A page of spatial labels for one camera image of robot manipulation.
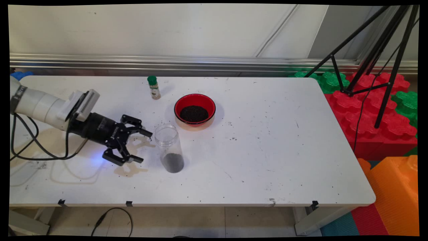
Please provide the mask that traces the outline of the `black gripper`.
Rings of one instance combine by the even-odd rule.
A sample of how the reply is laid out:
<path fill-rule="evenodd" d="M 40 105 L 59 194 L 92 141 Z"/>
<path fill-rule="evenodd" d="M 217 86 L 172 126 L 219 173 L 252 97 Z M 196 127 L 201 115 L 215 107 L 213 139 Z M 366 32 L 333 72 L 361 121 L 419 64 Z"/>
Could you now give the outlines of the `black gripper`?
<path fill-rule="evenodd" d="M 123 115 L 120 123 L 97 113 L 91 113 L 84 122 L 74 119 L 69 124 L 69 132 L 84 139 L 104 145 L 107 149 L 102 158 L 118 166 L 124 163 L 142 163 L 143 158 L 130 154 L 127 149 L 127 140 L 134 133 L 151 138 L 153 133 L 144 129 L 141 120 L 132 116 Z"/>

